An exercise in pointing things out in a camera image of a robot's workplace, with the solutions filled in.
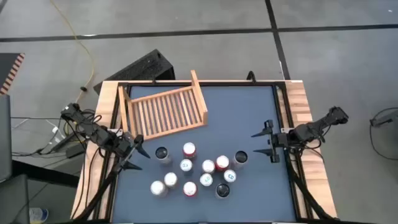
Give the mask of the black floor bar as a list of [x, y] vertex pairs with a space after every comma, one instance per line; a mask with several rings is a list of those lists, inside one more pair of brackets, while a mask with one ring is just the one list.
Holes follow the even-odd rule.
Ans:
[[46, 182], [49, 184], [63, 185], [67, 187], [78, 187], [79, 177], [59, 172], [57, 170], [46, 169], [33, 166], [19, 161], [12, 161], [12, 177], [26, 175], [29, 179]]

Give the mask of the wooden slatted shelf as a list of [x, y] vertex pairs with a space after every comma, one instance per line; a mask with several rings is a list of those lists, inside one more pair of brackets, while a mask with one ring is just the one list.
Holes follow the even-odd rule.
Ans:
[[207, 124], [208, 109], [194, 70], [191, 85], [131, 99], [118, 87], [123, 131], [146, 141]]

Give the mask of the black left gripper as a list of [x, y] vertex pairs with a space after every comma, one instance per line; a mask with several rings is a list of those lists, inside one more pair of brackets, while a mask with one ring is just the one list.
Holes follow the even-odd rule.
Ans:
[[134, 148], [136, 151], [143, 155], [144, 157], [150, 159], [150, 155], [144, 150], [142, 144], [144, 142], [144, 136], [141, 134], [138, 134], [135, 138], [119, 138], [116, 136], [116, 139], [114, 140], [114, 153], [115, 156], [119, 159], [119, 169], [120, 170], [142, 170], [141, 167], [130, 163], [129, 161], [125, 161], [125, 159], [128, 154], [131, 152], [132, 145], [134, 144]]

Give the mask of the grey stand base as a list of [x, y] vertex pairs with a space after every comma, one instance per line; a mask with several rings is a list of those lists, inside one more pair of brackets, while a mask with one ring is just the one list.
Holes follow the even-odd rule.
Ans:
[[372, 127], [380, 127], [383, 124], [391, 123], [391, 122], [398, 122], [398, 109], [395, 109], [393, 112], [390, 112], [380, 118], [373, 118], [370, 120]]

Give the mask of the black perforated box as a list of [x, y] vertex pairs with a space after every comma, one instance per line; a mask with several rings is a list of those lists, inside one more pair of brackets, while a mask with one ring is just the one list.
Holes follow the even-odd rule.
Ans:
[[122, 68], [104, 81], [120, 80], [174, 80], [173, 65], [154, 49], [145, 56]]

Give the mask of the red Fanta strawberry can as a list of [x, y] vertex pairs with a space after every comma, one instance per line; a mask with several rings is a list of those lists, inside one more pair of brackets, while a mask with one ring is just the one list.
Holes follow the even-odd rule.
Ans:
[[194, 143], [186, 142], [183, 145], [183, 155], [185, 158], [191, 159], [191, 158], [195, 157], [196, 154], [197, 154], [197, 149], [196, 149], [196, 146], [194, 145]]
[[218, 156], [215, 161], [217, 171], [225, 171], [229, 167], [229, 159], [225, 155]]
[[194, 182], [186, 182], [183, 185], [183, 193], [187, 197], [193, 197], [197, 194], [198, 187]]

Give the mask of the black striped-edge floor mat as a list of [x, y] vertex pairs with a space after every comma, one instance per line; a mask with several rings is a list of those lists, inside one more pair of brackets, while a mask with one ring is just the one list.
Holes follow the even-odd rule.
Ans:
[[6, 95], [25, 59], [25, 53], [0, 53], [0, 95]]

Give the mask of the plastic bottle blue label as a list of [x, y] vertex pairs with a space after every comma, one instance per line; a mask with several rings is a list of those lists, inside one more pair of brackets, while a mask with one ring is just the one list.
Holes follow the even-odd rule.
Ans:
[[49, 217], [49, 211], [44, 208], [30, 208], [29, 221], [30, 224], [44, 224]]

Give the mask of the blue silver Red Bull can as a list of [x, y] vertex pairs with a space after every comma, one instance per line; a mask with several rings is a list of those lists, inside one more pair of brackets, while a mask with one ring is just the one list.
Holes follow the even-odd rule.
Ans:
[[233, 183], [236, 181], [237, 175], [234, 170], [228, 169], [224, 171], [223, 178], [227, 183]]
[[204, 173], [201, 177], [200, 177], [200, 183], [202, 184], [202, 186], [204, 187], [209, 187], [212, 185], [213, 183], [213, 177], [211, 174], [209, 173]]
[[193, 163], [190, 159], [183, 159], [180, 162], [180, 169], [185, 175], [190, 175], [193, 171]]

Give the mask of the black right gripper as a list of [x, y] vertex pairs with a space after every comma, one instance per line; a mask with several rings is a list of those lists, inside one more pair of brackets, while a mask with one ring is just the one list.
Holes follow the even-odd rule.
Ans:
[[293, 130], [290, 131], [288, 134], [286, 133], [273, 133], [273, 120], [268, 119], [267, 121], [264, 122], [264, 128], [260, 133], [254, 134], [251, 137], [259, 137], [259, 136], [269, 136], [269, 142], [271, 144], [270, 149], [258, 149], [254, 150], [254, 152], [262, 153], [268, 156], [271, 160], [272, 163], [278, 163], [279, 162], [279, 155], [276, 152], [277, 147], [292, 147], [294, 144], [294, 140], [292, 139], [292, 134]]

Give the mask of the black-lidded white Celsius can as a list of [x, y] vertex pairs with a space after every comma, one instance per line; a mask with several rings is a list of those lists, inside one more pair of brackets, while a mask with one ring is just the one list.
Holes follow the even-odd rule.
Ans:
[[158, 147], [155, 150], [155, 157], [162, 164], [170, 164], [172, 161], [170, 153], [166, 147]]
[[230, 195], [230, 187], [228, 184], [218, 184], [215, 189], [215, 195], [218, 199], [227, 198]]
[[237, 151], [233, 157], [233, 166], [235, 169], [242, 168], [248, 161], [248, 155], [245, 151]]

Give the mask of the silver Diet Coke can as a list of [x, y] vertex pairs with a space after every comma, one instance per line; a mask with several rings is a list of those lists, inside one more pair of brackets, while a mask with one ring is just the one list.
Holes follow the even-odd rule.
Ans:
[[157, 197], [164, 197], [167, 195], [168, 188], [163, 182], [156, 180], [153, 183], [151, 183], [150, 191], [153, 195]]
[[212, 174], [215, 171], [215, 163], [212, 160], [205, 160], [201, 165], [202, 171], [204, 173]]
[[164, 184], [168, 187], [168, 188], [174, 188], [176, 187], [178, 183], [178, 177], [174, 172], [169, 172], [167, 174], [165, 174], [164, 176]]

